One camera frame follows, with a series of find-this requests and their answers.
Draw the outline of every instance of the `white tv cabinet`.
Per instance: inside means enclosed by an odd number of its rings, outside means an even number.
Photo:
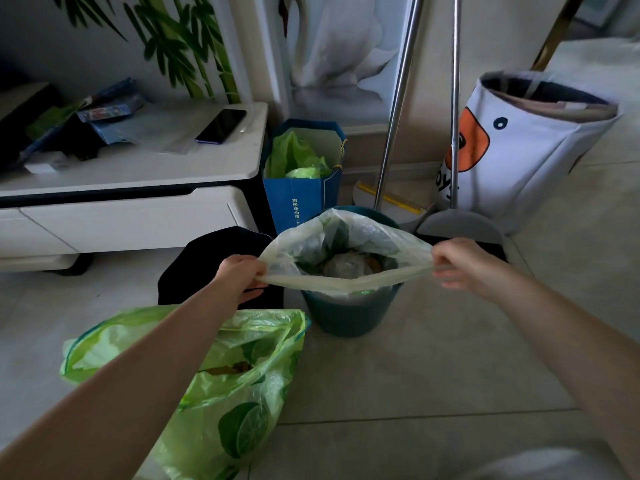
[[[212,106],[211,119],[224,107]],[[186,155],[112,144],[58,173],[0,175],[0,271],[65,269],[80,253],[181,247],[236,225],[273,234],[259,174],[266,119],[267,104],[255,103],[244,133]]]

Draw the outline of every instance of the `forearm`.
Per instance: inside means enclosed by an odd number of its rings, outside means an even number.
[[[498,306],[640,478],[640,345],[528,276],[503,274],[493,286]]]
[[[204,288],[109,362],[0,456],[0,477],[130,479],[233,313]]]

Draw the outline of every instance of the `hand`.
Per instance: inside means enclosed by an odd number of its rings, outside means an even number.
[[[496,277],[504,273],[514,273],[513,268],[495,256],[484,251],[475,241],[457,237],[437,243],[431,249],[436,266],[450,266],[437,269],[436,278],[444,278],[444,288],[469,290],[482,298],[494,300],[496,297]]]
[[[265,263],[258,261],[255,256],[235,254],[220,263],[212,284],[219,285],[227,296],[236,297],[235,303],[240,305],[260,296],[260,288],[268,286],[267,283],[255,280],[256,276],[265,271]]]

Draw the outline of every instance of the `cartoon eye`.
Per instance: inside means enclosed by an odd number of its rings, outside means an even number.
[[[503,129],[507,128],[507,123],[508,122],[509,122],[509,120],[507,118],[497,118],[493,122],[493,127],[496,128],[497,130],[503,130]]]

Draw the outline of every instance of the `gray dustpan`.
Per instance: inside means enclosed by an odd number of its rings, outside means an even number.
[[[468,237],[485,250],[506,260],[500,229],[480,214],[458,208],[458,154],[460,150],[460,14],[461,0],[454,0],[453,69],[451,80],[451,202],[449,209],[430,215],[416,234],[423,241],[436,244],[453,237]]]

